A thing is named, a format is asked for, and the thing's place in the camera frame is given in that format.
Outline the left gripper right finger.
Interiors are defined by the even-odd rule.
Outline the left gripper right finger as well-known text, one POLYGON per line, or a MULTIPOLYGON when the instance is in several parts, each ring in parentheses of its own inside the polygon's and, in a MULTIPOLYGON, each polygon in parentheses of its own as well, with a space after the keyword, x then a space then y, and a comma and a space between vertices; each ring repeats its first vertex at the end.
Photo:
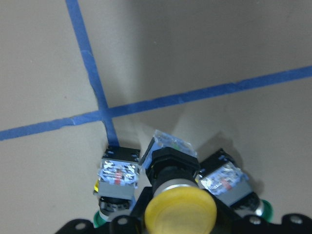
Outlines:
POLYGON ((310 234, 312 219, 306 215, 290 213, 280 223, 268 222, 248 209, 235 210, 216 200, 217 218, 213 234, 310 234))

